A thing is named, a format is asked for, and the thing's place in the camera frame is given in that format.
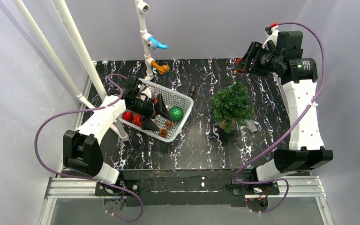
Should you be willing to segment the red shiny ornament ball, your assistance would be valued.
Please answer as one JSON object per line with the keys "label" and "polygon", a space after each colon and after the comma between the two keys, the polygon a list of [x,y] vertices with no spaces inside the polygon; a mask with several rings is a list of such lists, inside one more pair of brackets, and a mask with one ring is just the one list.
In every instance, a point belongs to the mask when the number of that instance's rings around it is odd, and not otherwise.
{"label": "red shiny ornament ball", "polygon": [[124,112],[124,113],[122,114],[122,119],[125,120],[125,121],[127,121],[127,122],[132,123],[133,120],[134,120],[134,114],[133,114],[132,112],[129,112],[129,111]]}

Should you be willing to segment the white plastic basket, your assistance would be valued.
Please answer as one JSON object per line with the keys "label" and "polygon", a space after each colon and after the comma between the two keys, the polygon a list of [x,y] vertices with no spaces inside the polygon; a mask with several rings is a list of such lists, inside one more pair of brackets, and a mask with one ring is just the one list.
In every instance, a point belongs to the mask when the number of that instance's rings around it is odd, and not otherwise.
{"label": "white plastic basket", "polygon": [[161,117],[160,115],[156,115],[155,118],[151,119],[160,129],[165,128],[168,130],[168,136],[166,138],[160,137],[158,135],[159,131],[142,130],[141,127],[138,127],[133,123],[123,120],[122,115],[118,117],[118,120],[123,124],[126,124],[134,129],[137,129],[147,135],[150,135],[166,143],[170,143],[174,141],[177,135],[182,131],[183,126],[185,125],[185,122],[192,111],[192,107],[194,105],[193,99],[184,94],[178,93],[176,91],[155,84],[153,82],[140,78],[128,77],[124,85],[122,86],[122,89],[124,90],[124,100],[126,102],[126,109],[127,109],[127,96],[134,95],[137,98],[139,98],[140,91],[143,90],[144,88],[150,88],[152,93],[152,99],[154,99],[155,105],[158,102],[156,99],[157,94],[162,94],[165,106],[168,109],[168,111],[173,106],[181,107],[184,111],[183,119],[179,122],[175,122],[175,125],[171,128],[167,128],[165,126],[165,121],[167,119]]}

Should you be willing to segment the blue pipe valve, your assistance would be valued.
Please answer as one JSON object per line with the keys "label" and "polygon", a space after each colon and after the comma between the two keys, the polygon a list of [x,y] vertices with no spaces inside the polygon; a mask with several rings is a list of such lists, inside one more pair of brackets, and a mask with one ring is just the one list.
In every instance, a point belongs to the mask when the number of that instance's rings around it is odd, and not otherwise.
{"label": "blue pipe valve", "polygon": [[166,50],[168,45],[164,45],[161,42],[157,41],[153,36],[148,38],[147,46],[150,50],[155,50],[157,48]]}

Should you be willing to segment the black cylindrical marker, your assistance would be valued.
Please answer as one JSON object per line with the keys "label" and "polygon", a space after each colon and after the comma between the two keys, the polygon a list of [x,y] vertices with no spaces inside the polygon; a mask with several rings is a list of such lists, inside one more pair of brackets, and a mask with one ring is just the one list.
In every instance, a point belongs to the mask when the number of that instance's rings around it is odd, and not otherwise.
{"label": "black cylindrical marker", "polygon": [[195,86],[193,85],[192,87],[191,87],[191,89],[190,89],[190,92],[189,92],[189,97],[191,97],[191,98],[193,98],[193,96],[194,96],[194,94],[195,94]]}

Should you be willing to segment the brown pine cone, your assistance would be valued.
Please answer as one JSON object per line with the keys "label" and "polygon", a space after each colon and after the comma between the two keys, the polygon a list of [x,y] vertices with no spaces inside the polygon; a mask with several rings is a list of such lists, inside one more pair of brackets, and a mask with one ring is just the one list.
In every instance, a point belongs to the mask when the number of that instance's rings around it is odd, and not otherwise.
{"label": "brown pine cone", "polygon": [[159,130],[158,135],[162,138],[166,138],[168,136],[168,130],[165,128],[162,128]]}

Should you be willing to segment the white pvc pipe stand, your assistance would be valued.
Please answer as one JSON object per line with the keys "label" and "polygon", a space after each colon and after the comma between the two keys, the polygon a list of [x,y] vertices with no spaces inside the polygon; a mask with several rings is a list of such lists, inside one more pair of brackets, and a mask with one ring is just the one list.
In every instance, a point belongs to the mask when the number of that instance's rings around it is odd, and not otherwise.
{"label": "white pvc pipe stand", "polygon": [[148,47],[148,38],[151,37],[151,34],[148,33],[148,30],[146,28],[146,22],[145,22],[145,14],[149,10],[149,5],[144,2],[143,0],[135,0],[135,8],[136,12],[138,14],[138,20],[140,24],[140,36],[143,43],[144,48],[144,61],[145,65],[147,67],[146,77],[144,78],[147,81],[151,81],[154,78],[153,72],[152,72],[152,65],[151,63],[154,61],[154,59],[151,56],[150,49]]}

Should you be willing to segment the thick white diagonal pole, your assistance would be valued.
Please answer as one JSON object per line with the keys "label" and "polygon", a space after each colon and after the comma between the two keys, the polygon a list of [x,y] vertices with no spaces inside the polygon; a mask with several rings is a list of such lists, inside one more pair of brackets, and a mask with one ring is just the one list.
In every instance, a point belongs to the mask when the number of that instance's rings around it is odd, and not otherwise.
{"label": "thick white diagonal pole", "polygon": [[98,92],[102,100],[107,96],[107,92],[100,80],[100,77],[95,69],[95,66],[91,60],[86,45],[80,35],[80,32],[74,22],[74,19],[70,13],[70,10],[64,0],[52,0],[52,4],[64,25],[65,30],[71,39],[73,46],[78,53],[80,60],[82,61],[89,78],[91,79],[96,91]]}

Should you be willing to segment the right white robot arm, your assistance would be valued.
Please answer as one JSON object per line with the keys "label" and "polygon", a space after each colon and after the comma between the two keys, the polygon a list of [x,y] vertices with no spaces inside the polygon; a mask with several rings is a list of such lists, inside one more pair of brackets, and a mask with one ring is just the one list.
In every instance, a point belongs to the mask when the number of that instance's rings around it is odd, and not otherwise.
{"label": "right white robot arm", "polygon": [[252,42],[235,69],[253,75],[276,75],[280,79],[287,103],[291,127],[288,149],[269,147],[274,158],[254,168],[243,185],[274,182],[283,176],[316,169],[333,159],[333,151],[325,148],[320,135],[317,103],[321,89],[317,87],[317,65],[312,58],[303,58],[301,31],[268,33],[264,43]]}

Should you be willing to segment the small green christmas tree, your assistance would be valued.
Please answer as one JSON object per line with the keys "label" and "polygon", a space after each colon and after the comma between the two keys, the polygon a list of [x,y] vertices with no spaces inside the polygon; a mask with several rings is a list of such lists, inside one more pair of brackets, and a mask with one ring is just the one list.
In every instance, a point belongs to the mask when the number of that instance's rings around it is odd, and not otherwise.
{"label": "small green christmas tree", "polygon": [[254,118],[248,89],[240,82],[215,93],[212,108],[212,117],[226,133],[232,132],[235,123],[244,126],[247,120]]}

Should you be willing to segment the orange pipe valve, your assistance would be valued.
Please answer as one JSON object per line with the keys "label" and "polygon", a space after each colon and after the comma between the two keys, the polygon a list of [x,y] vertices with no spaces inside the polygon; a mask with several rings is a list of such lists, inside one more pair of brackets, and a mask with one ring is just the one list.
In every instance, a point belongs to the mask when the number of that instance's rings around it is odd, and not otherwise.
{"label": "orange pipe valve", "polygon": [[151,62],[151,65],[162,75],[170,71],[170,67],[168,65],[159,65],[155,60]]}

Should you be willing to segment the frosted pine cone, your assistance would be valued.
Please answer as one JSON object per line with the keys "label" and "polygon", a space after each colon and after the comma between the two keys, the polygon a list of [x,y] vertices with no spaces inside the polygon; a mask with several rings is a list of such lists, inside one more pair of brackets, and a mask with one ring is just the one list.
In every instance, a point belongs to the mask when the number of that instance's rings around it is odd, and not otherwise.
{"label": "frosted pine cone", "polygon": [[175,125],[175,122],[174,122],[174,121],[170,121],[170,120],[166,120],[166,121],[165,121],[165,126],[166,126],[167,128],[172,128],[174,125]]}

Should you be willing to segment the aluminium frame rail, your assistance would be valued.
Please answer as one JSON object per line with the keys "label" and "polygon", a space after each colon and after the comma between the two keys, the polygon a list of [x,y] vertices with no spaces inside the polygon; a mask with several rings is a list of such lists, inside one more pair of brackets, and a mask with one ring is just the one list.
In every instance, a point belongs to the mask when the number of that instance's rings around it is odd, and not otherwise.
{"label": "aluminium frame rail", "polygon": [[38,224],[55,224],[56,216],[59,216],[61,221],[65,221],[64,224],[69,225],[71,222],[67,219],[77,218],[79,210],[93,210],[88,203],[99,203],[100,209],[104,210],[104,198],[95,196],[96,185],[92,180],[60,175],[50,178]]}

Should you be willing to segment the green glitter ornament ball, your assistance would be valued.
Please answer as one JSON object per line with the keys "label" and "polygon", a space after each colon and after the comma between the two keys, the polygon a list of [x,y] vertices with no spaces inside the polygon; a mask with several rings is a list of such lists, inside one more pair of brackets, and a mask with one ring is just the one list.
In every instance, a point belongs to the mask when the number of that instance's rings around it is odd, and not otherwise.
{"label": "green glitter ornament ball", "polygon": [[184,117],[184,111],[179,106],[173,106],[169,109],[169,114],[174,122],[179,122]]}

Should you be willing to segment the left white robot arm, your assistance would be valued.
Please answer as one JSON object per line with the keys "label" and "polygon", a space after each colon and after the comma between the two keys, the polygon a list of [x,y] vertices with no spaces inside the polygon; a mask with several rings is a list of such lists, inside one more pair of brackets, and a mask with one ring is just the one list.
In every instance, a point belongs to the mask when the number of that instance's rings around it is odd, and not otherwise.
{"label": "left white robot arm", "polygon": [[103,100],[98,110],[77,130],[68,130],[63,136],[63,165],[65,168],[91,176],[97,180],[116,184],[119,171],[104,162],[100,143],[105,133],[125,111],[140,115],[141,129],[160,131],[153,119],[159,115],[169,121],[173,117],[168,112],[161,94],[147,95],[140,89],[142,81],[134,76],[127,77]]}

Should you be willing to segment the thin white diagonal pole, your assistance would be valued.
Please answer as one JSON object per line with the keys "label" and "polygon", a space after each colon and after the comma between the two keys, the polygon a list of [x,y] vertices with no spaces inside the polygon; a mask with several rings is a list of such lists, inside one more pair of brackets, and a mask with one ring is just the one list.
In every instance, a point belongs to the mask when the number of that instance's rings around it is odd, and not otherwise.
{"label": "thin white diagonal pole", "polygon": [[41,44],[46,49],[48,55],[50,56],[50,58],[53,60],[53,62],[55,63],[55,65],[57,66],[57,68],[59,69],[61,74],[63,75],[63,78],[65,79],[65,81],[68,83],[72,93],[86,107],[93,109],[94,108],[93,105],[87,100],[87,98],[80,92],[78,87],[75,85],[73,79],[69,75],[69,72],[66,70],[65,66],[63,65],[63,63],[59,59],[58,55],[56,54],[53,47],[51,46],[51,44],[47,40],[46,36],[43,34],[43,32],[40,29],[39,25],[37,24],[37,22],[35,21],[35,19],[31,15],[29,10],[27,9],[27,7],[25,6],[24,2],[22,0],[15,0],[14,3],[16,4],[19,11],[23,14],[25,19],[29,22],[30,27],[32,28],[32,30],[36,34],[37,38],[39,38]]}

